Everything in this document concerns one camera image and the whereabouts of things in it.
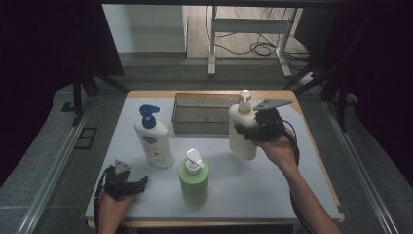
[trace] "green bottle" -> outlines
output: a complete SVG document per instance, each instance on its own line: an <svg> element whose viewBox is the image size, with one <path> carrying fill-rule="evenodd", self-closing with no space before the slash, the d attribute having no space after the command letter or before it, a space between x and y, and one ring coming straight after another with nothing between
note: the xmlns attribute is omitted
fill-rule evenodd
<svg viewBox="0 0 413 234"><path fill-rule="evenodd" d="M188 150L178 173L185 203L191 207L202 205L207 200L209 165L201 159L198 150Z"/></svg>

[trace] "gray carpet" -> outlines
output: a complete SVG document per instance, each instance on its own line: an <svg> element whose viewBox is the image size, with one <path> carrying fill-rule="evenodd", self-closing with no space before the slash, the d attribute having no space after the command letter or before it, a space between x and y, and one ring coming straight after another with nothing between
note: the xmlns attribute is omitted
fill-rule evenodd
<svg viewBox="0 0 413 234"><path fill-rule="evenodd" d="M280 89L287 82L281 71L273 65L219 64L216 72L216 76L211 78L207 76L207 67L204 64L153 63L140 67L126 66L126 76L115 79L133 90L268 90ZM91 116L85 124L85 128L97 129L94 143L90 149L72 151L56 189L34 230L35 233L94 233L94 230L86 225L84 212L126 97L125 93L100 79L96 81L100 92L94 97ZM319 100L320 88L314 87L303 93L299 96L299 101L341 202L340 210L346 216L339 226L344 233L384 233ZM65 102L71 101L70 91L70 87L67 87L56 93L54 109L42 132L27 151L24 161L1 187L2 233L16 232L47 172L48 165L67 136L73 113L63 113L60 110ZM351 107L347 113L349 135L355 141L357 152L362 156L372 180L394 215L399 233L413 233L409 222L413 218L411 187L392 165L387 154L360 124ZM265 230L262 228L245 230L249 233L270 231L270 227L264 228ZM230 233L235 230L131 229L131 233Z"/></svg>

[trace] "white wall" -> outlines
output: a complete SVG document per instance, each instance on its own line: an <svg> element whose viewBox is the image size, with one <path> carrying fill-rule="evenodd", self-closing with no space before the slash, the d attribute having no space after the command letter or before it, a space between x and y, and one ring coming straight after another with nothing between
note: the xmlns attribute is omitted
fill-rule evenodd
<svg viewBox="0 0 413 234"><path fill-rule="evenodd" d="M103 5L118 53L185 52L186 7Z"/></svg>

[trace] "pump bottle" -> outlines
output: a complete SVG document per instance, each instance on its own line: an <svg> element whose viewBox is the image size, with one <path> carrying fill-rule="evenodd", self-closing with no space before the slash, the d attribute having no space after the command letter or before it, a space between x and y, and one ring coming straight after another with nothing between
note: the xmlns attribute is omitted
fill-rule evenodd
<svg viewBox="0 0 413 234"><path fill-rule="evenodd" d="M250 100L252 93L249 90L240 91L239 103L232 105L229 110L229 139L230 149L233 153L247 161L256 156L257 147L251 140L246 140L243 135L238 134L235 125L243 125L246 128L258 126L255 121L256 111L252 110Z"/></svg>
<svg viewBox="0 0 413 234"><path fill-rule="evenodd" d="M198 207L207 200L209 165L201 159L196 149L187 152L178 168L184 201L191 207Z"/></svg>
<svg viewBox="0 0 413 234"><path fill-rule="evenodd" d="M152 115L160 108L153 105L142 105L139 112L142 120L134 124L134 129L145 151L149 163L159 167L170 167L174 163L170 150L168 129Z"/></svg>

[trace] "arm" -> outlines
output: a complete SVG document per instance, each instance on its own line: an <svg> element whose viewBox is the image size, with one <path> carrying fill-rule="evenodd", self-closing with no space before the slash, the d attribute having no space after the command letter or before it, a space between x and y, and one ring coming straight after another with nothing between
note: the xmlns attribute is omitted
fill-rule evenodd
<svg viewBox="0 0 413 234"><path fill-rule="evenodd" d="M298 171L289 140L281 136L272 141L255 141L254 144L261 147L267 157L282 171L300 213L311 228L318 234L341 233Z"/></svg>
<svg viewBox="0 0 413 234"><path fill-rule="evenodd" d="M115 234L133 200L134 196L129 196L123 201L116 201L102 189L99 197L99 234Z"/></svg>

